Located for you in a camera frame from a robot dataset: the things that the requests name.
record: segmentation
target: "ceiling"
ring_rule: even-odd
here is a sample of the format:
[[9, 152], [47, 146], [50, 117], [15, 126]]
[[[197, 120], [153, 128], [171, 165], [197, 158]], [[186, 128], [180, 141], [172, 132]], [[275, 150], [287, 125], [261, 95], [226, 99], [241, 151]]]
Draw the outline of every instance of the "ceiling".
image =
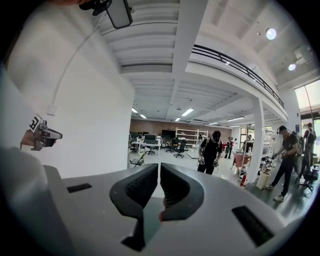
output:
[[[245, 118], [232, 125], [253, 122], [250, 98], [221, 83], [184, 76], [194, 43], [225, 53], [255, 71], [260, 69], [276, 84], [286, 83], [315, 67], [312, 61], [288, 72], [287, 66], [294, 61], [292, 51], [306, 40], [291, 17], [268, 0], [209, 0], [208, 4], [202, 0], [128, 0], [128, 3], [133, 10], [133, 23], [129, 27], [116, 30], [105, 15], [99, 29], [122, 67], [122, 74], [135, 87], [133, 107], [148, 120], [174, 121], [193, 108], [180, 122], [219, 122], [228, 126], [227, 119], [238, 116]], [[100, 17], [94, 18], [95, 25]], [[264, 35], [269, 27], [278, 33], [273, 41]], [[140, 119], [139, 114], [132, 113], [132, 118]], [[277, 116], [265, 108], [264, 118], [274, 120]]]

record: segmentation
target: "white sneaker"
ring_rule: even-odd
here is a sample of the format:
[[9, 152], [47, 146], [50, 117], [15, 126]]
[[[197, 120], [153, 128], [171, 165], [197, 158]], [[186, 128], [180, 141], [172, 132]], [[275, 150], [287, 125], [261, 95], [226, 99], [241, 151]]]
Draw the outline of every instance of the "white sneaker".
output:
[[285, 198], [282, 195], [278, 195], [273, 200], [275, 200], [277, 202], [283, 202], [285, 200]]
[[267, 190], [274, 190], [274, 189], [275, 189], [275, 187], [272, 186], [272, 185], [266, 185], [265, 188], [266, 188]]

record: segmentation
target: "fire extinguisher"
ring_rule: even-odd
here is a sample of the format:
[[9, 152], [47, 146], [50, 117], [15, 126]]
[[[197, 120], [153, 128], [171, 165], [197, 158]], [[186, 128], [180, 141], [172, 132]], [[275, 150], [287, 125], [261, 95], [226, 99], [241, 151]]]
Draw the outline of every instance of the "fire extinguisher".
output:
[[246, 177], [247, 177], [247, 173], [245, 173], [242, 177], [241, 183], [240, 183], [240, 187], [243, 187], [246, 181]]

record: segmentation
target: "wooden wall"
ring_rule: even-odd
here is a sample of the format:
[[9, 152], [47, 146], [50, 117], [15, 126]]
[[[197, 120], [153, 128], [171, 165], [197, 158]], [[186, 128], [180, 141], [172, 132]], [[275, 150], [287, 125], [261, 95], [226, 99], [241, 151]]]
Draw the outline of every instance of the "wooden wall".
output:
[[214, 131], [219, 130], [221, 132], [221, 140], [226, 142], [228, 137], [231, 137], [231, 129], [226, 128], [217, 128], [217, 127], [208, 127], [201, 125], [191, 125], [185, 123], [174, 123], [174, 122], [157, 122], [157, 121], [148, 121], [148, 120], [138, 120], [131, 119], [130, 123], [130, 132], [148, 132], [149, 134], [161, 135], [162, 130], [175, 131], [178, 129], [186, 130], [199, 130], [199, 131], [208, 131], [211, 135]]

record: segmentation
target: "floor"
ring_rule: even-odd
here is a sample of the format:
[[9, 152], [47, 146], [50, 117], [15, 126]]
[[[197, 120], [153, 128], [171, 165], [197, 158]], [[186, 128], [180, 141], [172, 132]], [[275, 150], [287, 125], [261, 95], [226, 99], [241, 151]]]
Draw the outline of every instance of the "floor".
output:
[[[189, 169], [197, 170], [197, 159], [192, 159], [190, 156], [188, 156], [187, 152], [183, 153], [184, 158], [178, 157], [176, 158], [174, 156], [174, 153], [166, 152], [166, 150], [160, 150], [159, 156], [158, 151], [155, 151], [155, 154], [146, 154], [144, 157], [144, 161], [146, 164], [151, 163], [168, 163], [168, 164], [174, 164], [179, 165], [182, 167], [186, 167]], [[130, 159], [139, 158], [137, 152], [131, 152], [129, 154]], [[219, 168], [215, 169], [217, 173], [214, 173], [213, 175], [219, 175], [227, 180], [229, 180], [232, 183], [235, 183], [237, 186], [239, 186], [239, 183], [237, 182], [237, 175], [235, 174], [235, 167], [232, 166], [233, 163], [233, 157], [231, 154], [231, 159], [225, 159], [224, 153], [222, 153], [222, 158], [219, 161]], [[278, 168], [275, 167], [271, 172], [271, 176], [269, 178], [269, 182], [271, 183], [274, 180], [274, 177], [278, 171]], [[274, 190], [267, 190], [267, 189], [259, 189], [255, 187], [252, 184], [247, 184], [245, 186], [245, 190], [249, 191], [253, 195], [255, 195], [257, 198], [265, 202], [267, 205], [272, 207], [275, 211], [280, 213], [285, 219], [287, 219], [288, 222], [292, 222], [293, 220], [302, 217], [311, 206], [313, 200], [316, 197], [316, 191], [319, 186], [319, 182], [315, 182], [314, 185], [314, 193], [311, 193], [310, 190], [307, 188], [301, 187], [298, 185], [299, 182], [303, 182], [303, 180], [297, 179], [297, 175], [295, 173], [291, 176], [290, 181], [290, 187], [289, 187], [289, 193], [285, 197], [284, 202], [276, 202], [273, 200], [275, 196], [280, 195], [282, 189], [283, 189], [283, 182], [284, 177], [282, 177], [278, 183], [278, 185], [275, 187]], [[153, 219], [158, 218], [159, 210], [163, 208], [162, 205], [162, 198], [164, 197], [163, 190], [160, 185], [157, 186], [156, 190], [154, 191], [152, 198], [150, 200], [150, 204], [146, 206], [145, 210], [149, 213], [151, 213], [151, 216]]]

